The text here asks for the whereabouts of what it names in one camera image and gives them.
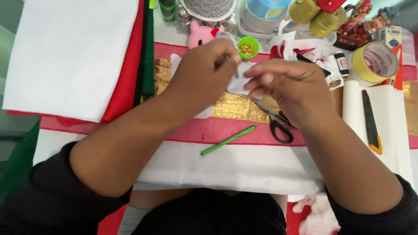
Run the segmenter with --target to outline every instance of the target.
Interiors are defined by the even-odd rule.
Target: silver mesh ribbon
[[[225,15],[234,4],[234,0],[184,0],[187,7],[194,13],[218,18]]]

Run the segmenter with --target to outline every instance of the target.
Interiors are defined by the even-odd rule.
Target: person
[[[132,184],[162,141],[221,96],[240,62],[225,39],[188,51],[161,95],[34,166],[2,205],[0,234],[95,235],[105,216],[129,202]],[[250,96],[271,95],[300,129],[339,235],[418,234],[417,194],[336,114],[316,64],[271,59],[245,75],[252,77],[245,86]],[[269,194],[188,189],[142,200],[139,208],[149,202],[155,209],[133,235],[285,234],[284,214]]]

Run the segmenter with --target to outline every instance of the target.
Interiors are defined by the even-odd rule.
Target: green cup
[[[238,47],[240,46],[240,44],[242,43],[248,43],[251,44],[254,47],[254,55],[253,56],[246,56],[243,55],[240,50],[238,50],[238,53],[240,54],[242,59],[251,59],[252,57],[255,57],[255,55],[257,55],[258,50],[260,49],[260,45],[258,45],[258,42],[255,38],[253,37],[243,37],[239,42],[238,42]]]

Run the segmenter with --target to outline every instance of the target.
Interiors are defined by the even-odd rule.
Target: hello kitty plush
[[[202,44],[206,44],[215,39],[216,33],[223,32],[224,28],[212,29],[208,26],[200,26],[196,20],[192,20],[190,23],[190,36],[187,41],[187,47],[193,49]]]

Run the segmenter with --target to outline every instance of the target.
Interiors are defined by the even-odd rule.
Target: person's left hand
[[[183,56],[173,79],[160,96],[167,101],[175,100],[179,114],[192,118],[226,91],[240,62],[237,49],[226,39],[198,46]]]

